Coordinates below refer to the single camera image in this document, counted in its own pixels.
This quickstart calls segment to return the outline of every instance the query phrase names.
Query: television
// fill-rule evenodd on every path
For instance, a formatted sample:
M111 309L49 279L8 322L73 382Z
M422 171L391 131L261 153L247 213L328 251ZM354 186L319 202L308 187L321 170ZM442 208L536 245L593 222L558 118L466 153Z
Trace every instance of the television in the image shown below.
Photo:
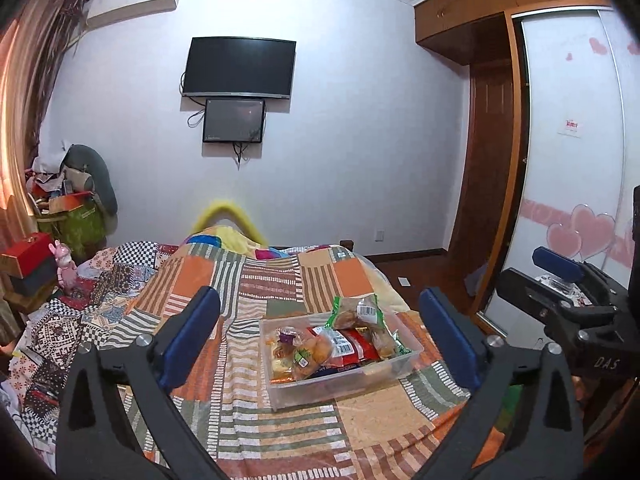
M263 99L207 99L202 142L262 142L265 110Z
M289 98L295 55L295 41L192 38L182 95Z

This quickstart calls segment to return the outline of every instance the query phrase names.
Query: beige curtain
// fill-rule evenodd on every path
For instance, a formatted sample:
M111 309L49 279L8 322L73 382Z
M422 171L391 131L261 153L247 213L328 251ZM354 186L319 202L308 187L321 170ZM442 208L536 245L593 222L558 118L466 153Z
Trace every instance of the beige curtain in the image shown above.
M28 0L0 40L0 250L36 231L24 183L66 40L79 15L69 0ZM62 27L68 28L60 33ZM0 298L8 280L0 280ZM0 345L15 338L15 321L0 301Z

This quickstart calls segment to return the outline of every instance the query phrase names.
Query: silver bolt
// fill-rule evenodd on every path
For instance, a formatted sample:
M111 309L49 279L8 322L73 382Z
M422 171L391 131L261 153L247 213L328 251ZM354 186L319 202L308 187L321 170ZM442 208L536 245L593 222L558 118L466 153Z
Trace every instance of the silver bolt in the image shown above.
M555 355L560 355L562 353L562 347L558 343L551 342L546 346L546 349Z
M504 339L502 339L499 335L495 335L495 334L487 337L486 342L489 346L492 346L493 348L500 348L501 346L504 346Z
M136 338L136 345L149 346L153 340L154 340L154 337L151 334L140 334Z
M88 341L82 341L79 345L78 345L78 351L81 354L88 354L91 351L91 343L89 343Z

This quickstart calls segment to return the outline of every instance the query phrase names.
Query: pink bunny toy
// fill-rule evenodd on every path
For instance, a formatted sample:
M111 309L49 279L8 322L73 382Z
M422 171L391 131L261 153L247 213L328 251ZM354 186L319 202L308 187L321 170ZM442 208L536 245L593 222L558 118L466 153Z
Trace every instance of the pink bunny toy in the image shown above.
M69 247L61 244L60 240L56 240L55 243L55 246L49 244L49 251L55 256L58 264L58 284L65 291L65 294L68 294L76 286L76 281L78 280L77 267L71 259Z

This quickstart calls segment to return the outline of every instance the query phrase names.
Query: patchwork quilt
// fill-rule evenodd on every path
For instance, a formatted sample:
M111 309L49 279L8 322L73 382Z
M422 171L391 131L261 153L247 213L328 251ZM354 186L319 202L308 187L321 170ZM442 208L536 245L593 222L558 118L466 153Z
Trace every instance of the patchwork quilt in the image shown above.
M398 304L387 306L403 311L425 349L411 375L360 396L271 409L258 347L261 318L327 312L334 296L394 297L344 248L255 260L209 244L136 242L101 251L92 266L101 273L81 280L76 298L55 298L32 316L10 364L21 427L52 467L58 399L78 343L120 348L155 333L202 285L219 292L222 314L172 399L231 478L411 478L468 398L417 313ZM121 396L145 455L163 463L130 389ZM495 453L500 437L492 433L479 461Z

